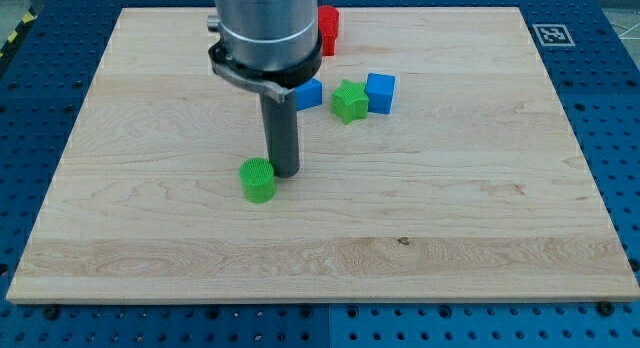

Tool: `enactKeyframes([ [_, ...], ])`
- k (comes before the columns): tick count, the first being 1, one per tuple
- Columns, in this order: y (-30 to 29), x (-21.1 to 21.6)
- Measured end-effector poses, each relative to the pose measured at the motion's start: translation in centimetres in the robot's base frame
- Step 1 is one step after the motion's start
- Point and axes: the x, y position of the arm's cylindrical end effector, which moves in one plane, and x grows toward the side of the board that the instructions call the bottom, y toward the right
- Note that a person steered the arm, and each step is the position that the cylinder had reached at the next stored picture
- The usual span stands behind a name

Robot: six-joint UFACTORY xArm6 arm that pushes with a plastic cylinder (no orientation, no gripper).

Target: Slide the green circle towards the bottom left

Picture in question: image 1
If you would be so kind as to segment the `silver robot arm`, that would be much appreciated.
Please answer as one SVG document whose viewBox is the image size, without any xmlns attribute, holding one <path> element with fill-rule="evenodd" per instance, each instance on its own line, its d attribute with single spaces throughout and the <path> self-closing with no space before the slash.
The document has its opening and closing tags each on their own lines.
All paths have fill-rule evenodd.
<svg viewBox="0 0 640 348">
<path fill-rule="evenodd" d="M 317 0 L 214 0 L 223 47 L 254 70 L 306 60 L 318 42 Z"/>
</svg>

